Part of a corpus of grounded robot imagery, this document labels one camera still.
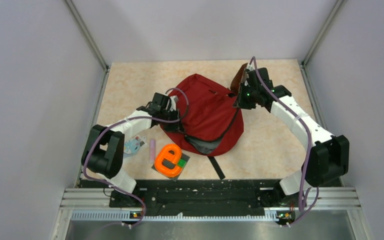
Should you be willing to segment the red backpack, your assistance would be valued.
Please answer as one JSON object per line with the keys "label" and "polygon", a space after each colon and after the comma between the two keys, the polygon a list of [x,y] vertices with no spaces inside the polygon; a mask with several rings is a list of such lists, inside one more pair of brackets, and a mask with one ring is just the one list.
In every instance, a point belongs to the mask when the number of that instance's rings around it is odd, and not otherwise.
{"label": "red backpack", "polygon": [[225,178],[216,157],[229,152],[244,132],[242,111],[233,106],[236,94],[200,74],[192,74],[169,93],[176,96],[179,118],[161,128],[182,150],[206,156],[218,177]]}

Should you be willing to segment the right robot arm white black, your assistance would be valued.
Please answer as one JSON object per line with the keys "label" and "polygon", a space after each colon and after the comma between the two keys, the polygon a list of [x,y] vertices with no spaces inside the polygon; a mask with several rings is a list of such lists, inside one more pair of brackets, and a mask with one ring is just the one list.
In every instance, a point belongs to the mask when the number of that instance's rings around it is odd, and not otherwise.
{"label": "right robot arm white black", "polygon": [[319,125],[285,86],[274,86],[265,67],[255,70],[244,64],[232,80],[231,88],[237,91],[234,107],[251,110],[260,105],[281,120],[305,148],[301,169],[276,183],[273,200],[277,205],[287,206],[294,194],[348,173],[349,140]]}

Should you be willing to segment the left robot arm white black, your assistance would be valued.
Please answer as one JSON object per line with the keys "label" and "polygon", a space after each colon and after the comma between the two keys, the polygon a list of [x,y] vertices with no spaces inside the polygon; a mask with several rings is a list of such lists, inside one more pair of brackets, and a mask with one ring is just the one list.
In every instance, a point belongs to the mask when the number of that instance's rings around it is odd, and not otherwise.
{"label": "left robot arm white black", "polygon": [[155,93],[150,102],[129,116],[107,126],[94,125],[81,157],[83,175],[113,187],[122,193],[121,200],[127,206],[136,206],[141,194],[135,190],[136,180],[123,169],[125,141],[159,124],[178,124],[181,121],[178,101],[176,95]]}

